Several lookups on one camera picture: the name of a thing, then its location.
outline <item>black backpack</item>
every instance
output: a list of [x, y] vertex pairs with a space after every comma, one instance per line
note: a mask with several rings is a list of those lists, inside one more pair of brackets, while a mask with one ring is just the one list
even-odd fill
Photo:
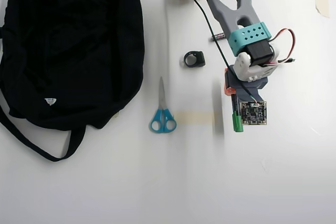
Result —
[[8, 0], [0, 38], [0, 88], [9, 114], [71, 131], [68, 151], [62, 158], [43, 151], [1, 108], [0, 122], [53, 162], [76, 151], [86, 125], [103, 128], [140, 89], [140, 0]]

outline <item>white logo patch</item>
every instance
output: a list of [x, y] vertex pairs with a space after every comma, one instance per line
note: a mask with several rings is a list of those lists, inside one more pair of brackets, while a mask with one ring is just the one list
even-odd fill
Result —
[[47, 101], [47, 103], [51, 106], [51, 105], [54, 105], [55, 102], [57, 101], [56, 98], [45, 98], [44, 100]]

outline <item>black ring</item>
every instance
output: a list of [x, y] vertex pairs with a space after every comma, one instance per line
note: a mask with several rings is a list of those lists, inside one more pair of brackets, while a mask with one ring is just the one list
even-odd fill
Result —
[[[191, 55], [196, 57], [196, 62], [192, 65], [188, 65], [187, 58]], [[202, 51], [187, 52], [184, 56], [184, 64], [189, 68], [203, 67], [205, 65], [203, 52]]]

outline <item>scissors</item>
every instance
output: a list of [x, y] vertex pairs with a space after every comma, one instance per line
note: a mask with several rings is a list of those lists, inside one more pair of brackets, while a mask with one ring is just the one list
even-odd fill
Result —
[[[153, 123], [157, 122], [159, 124], [159, 129], [153, 128]], [[160, 89], [159, 89], [159, 108], [150, 124], [150, 129], [155, 133], [170, 133], [174, 131], [177, 127], [177, 123], [174, 117], [171, 115], [166, 104], [166, 97], [164, 94], [163, 79], [160, 78]]]

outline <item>green connector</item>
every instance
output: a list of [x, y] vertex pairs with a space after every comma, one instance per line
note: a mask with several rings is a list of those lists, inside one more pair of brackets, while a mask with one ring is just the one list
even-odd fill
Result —
[[232, 120], [233, 120], [233, 129], [235, 132], [244, 132], [244, 128], [242, 125], [242, 117], [241, 115], [237, 114], [237, 111], [234, 111], [232, 114]]

